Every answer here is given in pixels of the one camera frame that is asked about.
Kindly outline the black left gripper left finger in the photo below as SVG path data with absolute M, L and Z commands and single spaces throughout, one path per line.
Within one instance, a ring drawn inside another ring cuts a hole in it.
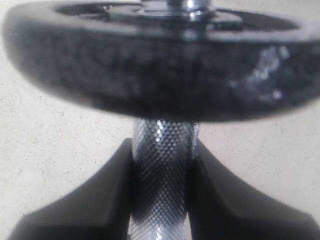
M 132 141 L 74 191 L 18 222 L 10 240 L 125 240 L 131 213 Z

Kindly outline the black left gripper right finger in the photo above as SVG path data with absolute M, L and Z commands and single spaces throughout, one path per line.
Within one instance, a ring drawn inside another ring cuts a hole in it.
M 314 218 L 260 192 L 228 170 L 206 147 L 189 177 L 194 240 L 318 240 Z

